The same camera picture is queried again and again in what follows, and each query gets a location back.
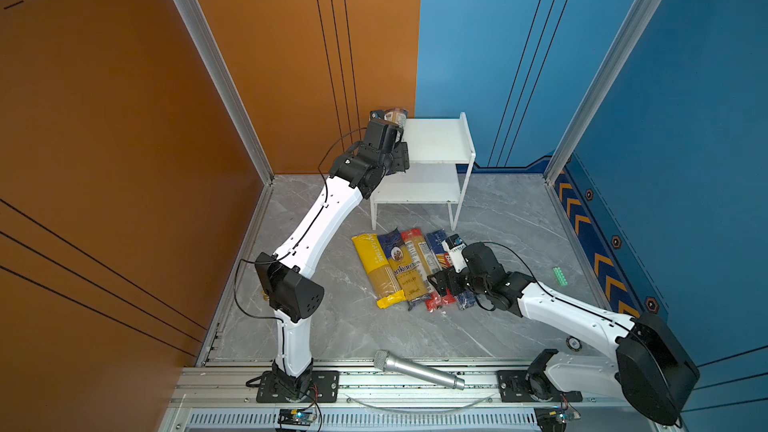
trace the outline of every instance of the black mounting plate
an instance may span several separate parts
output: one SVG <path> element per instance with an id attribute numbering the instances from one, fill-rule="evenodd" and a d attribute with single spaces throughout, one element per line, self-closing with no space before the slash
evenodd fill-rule
<path id="1" fill-rule="evenodd" d="M 541 402 L 531 396 L 526 375 L 526 370 L 496 370 L 498 392 L 502 395 L 502 402 Z M 584 399 L 581 392 L 565 392 L 564 396 L 568 402 L 581 402 Z"/>
<path id="2" fill-rule="evenodd" d="M 276 376 L 272 372 L 265 372 L 259 385 L 259 393 L 256 395 L 256 402 L 262 404 L 312 404 L 314 391 L 307 393 L 302 400 L 288 400 L 286 396 L 277 392 L 275 386 Z M 338 370 L 313 370 L 312 385 L 317 386 L 317 401 L 320 404 L 336 402 L 339 393 L 339 371 Z"/>

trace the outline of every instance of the orange wall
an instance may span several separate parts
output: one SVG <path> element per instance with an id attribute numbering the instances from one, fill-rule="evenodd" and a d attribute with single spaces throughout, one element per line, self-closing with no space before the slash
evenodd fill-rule
<path id="1" fill-rule="evenodd" d="M 275 173 L 316 173 L 370 110 L 413 111 L 420 0 L 198 1 Z"/>
<path id="2" fill-rule="evenodd" d="M 0 0 L 0 198 L 168 305 L 0 202 L 0 424 L 155 430 L 261 183 L 172 0 L 18 1 Z"/>

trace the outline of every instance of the green object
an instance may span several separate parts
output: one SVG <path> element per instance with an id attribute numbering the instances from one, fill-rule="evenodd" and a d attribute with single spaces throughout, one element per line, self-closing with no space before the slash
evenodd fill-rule
<path id="1" fill-rule="evenodd" d="M 560 285 L 568 285 L 568 281 L 565 280 L 565 276 L 563 275 L 563 271 L 560 270 L 560 267 L 553 268 L 552 272 L 554 272 L 554 276 L 558 278 Z"/>

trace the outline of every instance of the yellow small object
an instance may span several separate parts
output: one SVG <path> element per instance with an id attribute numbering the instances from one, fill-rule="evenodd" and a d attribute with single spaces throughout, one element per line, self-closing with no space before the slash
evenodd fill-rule
<path id="1" fill-rule="evenodd" d="M 378 301 L 376 301 L 376 305 L 379 306 L 379 308 L 388 308 L 392 304 L 397 304 L 398 302 L 403 302 L 406 300 L 406 292 L 400 289 L 398 292 L 395 292 L 394 294 L 387 295 L 384 298 L 380 298 Z"/>

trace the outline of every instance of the robotic arm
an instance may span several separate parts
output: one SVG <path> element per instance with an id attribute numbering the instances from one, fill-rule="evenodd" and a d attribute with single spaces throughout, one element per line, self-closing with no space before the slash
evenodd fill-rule
<path id="1" fill-rule="evenodd" d="M 289 399 L 306 397 L 312 386 L 310 323 L 324 295 L 311 280 L 317 262 L 342 221 L 382 178 L 408 169 L 408 148 L 400 137 L 401 127 L 373 112 L 365 137 L 336 158 L 296 230 L 273 255 L 262 252 L 255 262 L 279 327 L 274 385 Z M 484 294 L 496 309 L 550 324 L 602 353 L 581 357 L 544 350 L 528 369 L 533 396 L 550 400 L 570 390 L 590 391 L 626 398 L 659 424 L 677 421 L 699 372 L 658 316 L 616 314 L 562 295 L 532 275 L 506 272 L 481 242 L 465 245 L 452 235 L 443 245 L 454 264 L 453 271 L 444 271 L 443 288 Z"/>

